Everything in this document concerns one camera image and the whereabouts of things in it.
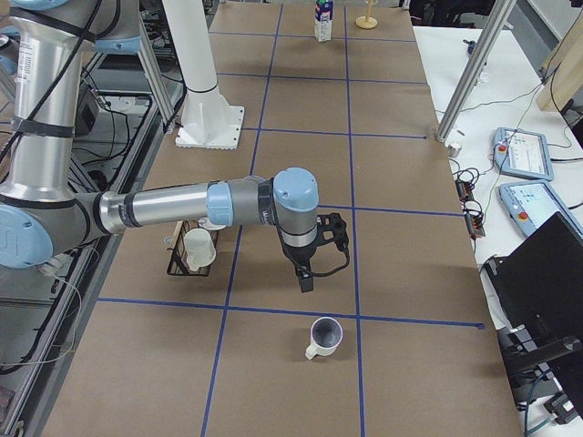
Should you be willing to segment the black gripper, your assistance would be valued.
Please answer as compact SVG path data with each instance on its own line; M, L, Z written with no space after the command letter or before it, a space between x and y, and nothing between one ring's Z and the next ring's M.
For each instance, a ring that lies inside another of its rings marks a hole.
M301 293L313 291L313 274L311 258L316 252L314 244L303 247L294 247L287 243L282 244L284 255L292 262L298 277Z

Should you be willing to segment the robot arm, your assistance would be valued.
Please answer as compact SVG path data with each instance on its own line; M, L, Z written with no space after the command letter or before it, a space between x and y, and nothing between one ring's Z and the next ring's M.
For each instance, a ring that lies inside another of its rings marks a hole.
M67 184L82 57L138 51L135 1L14 1L20 36L10 169L1 186L1 263L27 269L108 234L206 218L215 225L273 225L302 291L319 230L316 179L288 168L256 177L129 194L72 192Z

